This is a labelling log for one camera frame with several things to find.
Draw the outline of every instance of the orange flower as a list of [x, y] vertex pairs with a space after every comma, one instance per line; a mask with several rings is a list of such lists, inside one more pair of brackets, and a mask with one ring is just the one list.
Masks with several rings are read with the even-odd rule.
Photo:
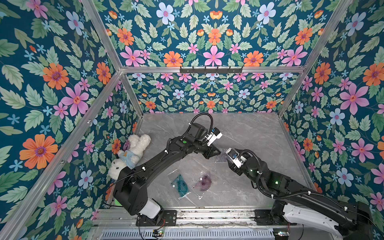
[[217, 28], [214, 28], [211, 30], [211, 32], [208, 34], [209, 42], [212, 43], [212, 45], [216, 45], [218, 42], [220, 42], [221, 33]]
[[210, 109], [214, 108], [215, 107], [215, 102], [214, 101], [209, 101], [207, 103], [207, 107], [210, 108]]
[[81, 226], [83, 225], [83, 222], [84, 222], [84, 219], [83, 219], [83, 218], [80, 219], [80, 220], [77, 222], [76, 227], [77, 227], [77, 228], [81, 228]]
[[295, 40], [297, 45], [304, 45], [304, 43], [308, 42], [310, 40], [310, 37], [312, 37], [312, 28], [304, 28], [302, 31], [300, 31]]
[[225, 32], [225, 34], [227, 35], [227, 36], [232, 36], [233, 35], [233, 31], [231, 30], [231, 29], [227, 29], [227, 31]]
[[123, 28], [122, 30], [118, 30], [118, 38], [120, 38], [120, 42], [124, 43], [125, 45], [133, 45], [133, 42], [135, 39], [132, 36], [132, 33], [130, 31], [127, 31], [127, 29]]
[[135, 123], [133, 124], [133, 127], [132, 127], [132, 132], [135, 132], [135, 130], [136, 130], [136, 127], [137, 127], [137, 122], [135, 122]]
[[321, 187], [319, 187], [319, 185], [317, 183], [314, 183], [314, 187], [316, 188], [316, 191], [318, 193], [323, 193], [323, 190], [321, 189]]
[[368, 86], [372, 84], [377, 86], [380, 84], [380, 81], [384, 81], [384, 63], [379, 63], [378, 65], [372, 64], [369, 69], [365, 70], [365, 77], [362, 78], [362, 81], [365, 82]]
[[289, 132], [289, 125], [288, 125], [288, 123], [284, 122], [284, 126], [285, 126], [285, 129], [287, 130], [287, 132]]
[[152, 101], [147, 101], [147, 102], [145, 103], [145, 106], [146, 106], [147, 108], [149, 108], [149, 109], [155, 109], [155, 108], [156, 108], [156, 104], [155, 104], [154, 102], [152, 102]]
[[323, 10], [319, 10], [317, 11], [315, 14], [314, 14], [314, 18], [318, 19], [319, 17], [321, 17], [323, 15]]
[[270, 101], [270, 102], [267, 102], [266, 107], [269, 109], [272, 109], [272, 108], [276, 107], [276, 105], [277, 105], [276, 101]]
[[115, 141], [113, 141], [113, 145], [112, 145], [113, 154], [116, 154], [120, 150], [120, 147], [121, 147], [120, 139], [116, 138]]
[[32, 52], [37, 53], [36, 48], [34, 46], [29, 45], [29, 48], [31, 49]]
[[377, 148], [378, 148], [379, 150], [382, 150], [382, 151], [380, 152], [380, 156], [384, 159], [384, 142], [378, 142], [378, 143], [377, 143]]
[[211, 16], [212, 19], [220, 19], [222, 16], [223, 16], [223, 12], [222, 11], [212, 11], [209, 13], [209, 15]]
[[118, 14], [115, 13], [114, 11], [109, 11], [108, 13], [111, 16], [111, 18], [113, 18], [113, 19], [117, 19], [118, 18]]
[[99, 75], [100, 82], [107, 84], [111, 78], [111, 73], [109, 72], [109, 67], [105, 63], [98, 63], [96, 68], [96, 73]]
[[164, 63], [167, 65], [167, 67], [181, 67], [183, 59], [180, 58], [181, 56], [179, 53], [170, 51], [169, 54], [166, 53], [164, 57]]
[[42, 169], [47, 166], [47, 162], [51, 162], [57, 152], [57, 144], [53, 144], [55, 140], [48, 136], [45, 139], [44, 134], [36, 134], [35, 140], [28, 138], [23, 147], [26, 149], [20, 151], [20, 160], [27, 160], [24, 163], [29, 169], [32, 169], [37, 164], [37, 169]]
[[254, 51], [252, 53], [248, 53], [247, 57], [244, 58], [244, 66], [246, 67], [258, 67], [260, 66], [260, 63], [264, 61], [264, 58], [262, 58], [264, 55], [262, 53], [259, 53], [259, 51]]
[[328, 81], [329, 74], [331, 74], [331, 69], [329, 68], [331, 65], [329, 63], [322, 63], [317, 67], [316, 72], [314, 74], [315, 82], [317, 84], [322, 85], [324, 82]]
[[51, 88], [56, 87], [57, 90], [60, 90], [62, 87], [67, 86], [66, 83], [70, 81], [67, 77], [67, 70], [64, 70], [60, 64], [56, 66], [56, 64], [50, 63], [49, 68], [44, 68], [43, 72], [45, 73], [43, 75], [44, 81], [48, 82], [48, 86]]
[[309, 139], [309, 138], [304, 139], [303, 147], [308, 152], [311, 151], [313, 149], [313, 142], [312, 142], [312, 140]]
[[197, 31], [197, 35], [203, 36], [204, 35], [204, 30], [200, 29], [199, 31]]

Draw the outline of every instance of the gray marble surface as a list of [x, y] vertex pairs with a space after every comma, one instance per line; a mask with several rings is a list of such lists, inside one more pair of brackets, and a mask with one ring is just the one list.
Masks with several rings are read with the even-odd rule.
[[[194, 113], [145, 114], [140, 135], [152, 138], [138, 165], [148, 161], [162, 151], [169, 138], [183, 134]], [[271, 170], [281, 172], [305, 184], [291, 148], [284, 136], [277, 115], [274, 113], [217, 113], [212, 114], [214, 127], [223, 136], [214, 142], [221, 149], [250, 149], [267, 162]], [[209, 127], [209, 117], [201, 116], [195, 122]], [[227, 162], [216, 162], [217, 157], [205, 159], [201, 154], [189, 154], [162, 172], [148, 187], [148, 197], [163, 207], [207, 207], [207, 206], [267, 206], [270, 198], [252, 188], [250, 180], [232, 172]], [[177, 199], [167, 174], [178, 170], [189, 187], [202, 174], [210, 171], [212, 185], [199, 199], [193, 192]]]

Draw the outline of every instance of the clear plastic bag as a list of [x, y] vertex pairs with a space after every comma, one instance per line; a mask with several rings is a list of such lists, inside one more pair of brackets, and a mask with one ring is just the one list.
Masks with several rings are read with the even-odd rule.
[[195, 182], [192, 187], [193, 193], [201, 199], [205, 192], [209, 190], [212, 185], [212, 178], [210, 171], [204, 173], [200, 178]]
[[171, 188], [174, 189], [177, 199], [182, 199], [190, 193], [189, 187], [178, 169], [167, 175]]

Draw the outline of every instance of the metal vent grille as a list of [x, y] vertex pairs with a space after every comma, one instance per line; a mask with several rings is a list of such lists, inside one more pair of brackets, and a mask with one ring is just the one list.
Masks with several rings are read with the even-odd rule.
[[[152, 237], [152, 229], [141, 229], [141, 235], [145, 239]], [[275, 239], [269, 229], [251, 230], [246, 228], [232, 229], [166, 229], [162, 239]], [[141, 239], [138, 229], [109, 229], [104, 230], [100, 240], [115, 239]]]

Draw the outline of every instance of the white plush toy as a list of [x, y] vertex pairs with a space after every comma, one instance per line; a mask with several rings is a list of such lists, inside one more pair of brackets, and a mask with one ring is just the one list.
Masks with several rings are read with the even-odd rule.
[[142, 135], [141, 137], [139, 137], [138, 135], [130, 135], [128, 137], [128, 141], [131, 144], [129, 150], [119, 150], [119, 158], [113, 160], [111, 167], [108, 170], [108, 175], [114, 180], [117, 180], [119, 178], [120, 171], [123, 168], [129, 167], [130, 169], [132, 169], [136, 166], [136, 164], [140, 161], [141, 157], [143, 156], [144, 150], [148, 147], [149, 143], [151, 142], [151, 138], [146, 134]]

